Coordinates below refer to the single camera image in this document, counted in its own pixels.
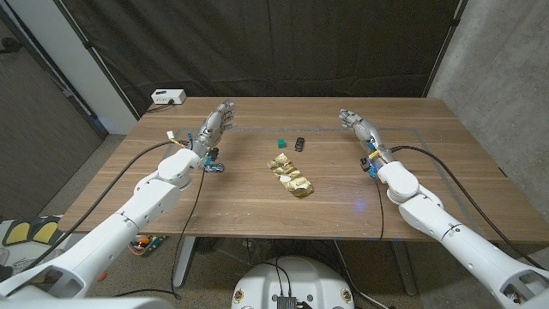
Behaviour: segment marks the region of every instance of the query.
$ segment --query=wooden table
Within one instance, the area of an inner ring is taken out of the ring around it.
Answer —
[[[146,114],[59,222],[72,226],[122,167],[146,147],[166,140],[166,131],[178,137],[193,135],[209,113],[225,98],[188,98],[181,106]],[[515,185],[437,99],[360,98],[235,98],[236,130],[224,133],[218,145],[223,173],[206,173],[196,211],[185,235],[312,239],[377,239],[382,216],[376,186],[359,167],[365,156],[359,141],[338,119],[346,108],[372,122],[387,147],[411,145],[427,149],[443,160],[471,196],[511,240],[543,243],[549,226]],[[293,145],[305,138],[305,149]],[[284,138],[287,147],[277,148]],[[114,186],[78,232],[88,232],[127,201],[137,181],[151,173],[175,147],[143,156]],[[313,184],[305,198],[288,192],[267,167],[284,152]],[[437,194],[455,218],[493,241],[501,239],[482,220],[468,200],[434,161],[411,150],[394,153],[396,160]],[[142,232],[176,235],[184,228],[201,174],[184,192],[180,203]],[[430,240],[402,220],[382,185],[384,240]]]

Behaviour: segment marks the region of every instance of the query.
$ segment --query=red object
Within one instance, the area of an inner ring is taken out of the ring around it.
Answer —
[[[97,279],[98,282],[102,281],[103,279],[106,278],[106,271],[103,271],[103,274],[101,274],[100,278]]]

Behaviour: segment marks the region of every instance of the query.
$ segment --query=black connector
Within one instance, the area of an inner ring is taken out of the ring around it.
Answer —
[[[215,147],[215,148],[212,148],[212,149],[209,150],[208,157],[210,157],[210,159],[212,161],[215,161],[215,160],[217,160],[217,156],[219,154],[220,154],[220,150],[217,147]]]
[[[370,165],[370,162],[368,161],[368,159],[366,159],[366,158],[360,159],[360,167],[365,172],[370,171],[371,165]]]

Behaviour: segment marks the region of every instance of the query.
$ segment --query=blue light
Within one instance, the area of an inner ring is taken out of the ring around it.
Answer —
[[[364,201],[360,201],[354,204],[354,210],[357,213],[364,213],[365,209],[366,209],[366,203]]]

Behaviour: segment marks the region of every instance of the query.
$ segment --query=table leg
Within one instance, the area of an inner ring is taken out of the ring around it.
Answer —
[[[408,252],[403,241],[391,241],[391,248],[395,254],[396,265],[401,273],[402,283],[404,283],[404,290],[406,294],[414,296],[418,293],[418,289],[415,287],[415,280],[413,279],[412,266],[410,265],[410,259]]]
[[[173,287],[181,288],[185,283],[185,278],[189,272],[190,260],[192,260],[196,237],[185,236],[183,239],[183,247],[179,253],[178,267],[173,274]]]

